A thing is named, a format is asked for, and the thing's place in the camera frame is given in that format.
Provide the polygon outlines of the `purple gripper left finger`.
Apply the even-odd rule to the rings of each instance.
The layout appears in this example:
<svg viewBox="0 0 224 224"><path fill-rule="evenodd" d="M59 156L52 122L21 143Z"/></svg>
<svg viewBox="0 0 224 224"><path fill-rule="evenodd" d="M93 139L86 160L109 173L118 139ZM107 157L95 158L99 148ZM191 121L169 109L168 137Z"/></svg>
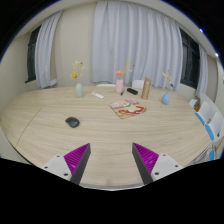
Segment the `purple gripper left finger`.
<svg viewBox="0 0 224 224"><path fill-rule="evenodd" d="M64 156L60 154L55 155L42 169L79 185L90 154L90 144L87 143Z"/></svg>

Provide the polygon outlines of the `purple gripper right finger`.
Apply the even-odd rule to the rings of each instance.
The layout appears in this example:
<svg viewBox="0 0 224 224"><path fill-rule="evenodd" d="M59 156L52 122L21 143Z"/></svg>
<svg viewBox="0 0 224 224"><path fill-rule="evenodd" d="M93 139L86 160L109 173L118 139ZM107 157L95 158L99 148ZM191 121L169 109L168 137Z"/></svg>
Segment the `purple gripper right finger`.
<svg viewBox="0 0 224 224"><path fill-rule="evenodd" d="M182 169L168 154L157 154L137 143L132 144L132 154L145 185Z"/></svg>

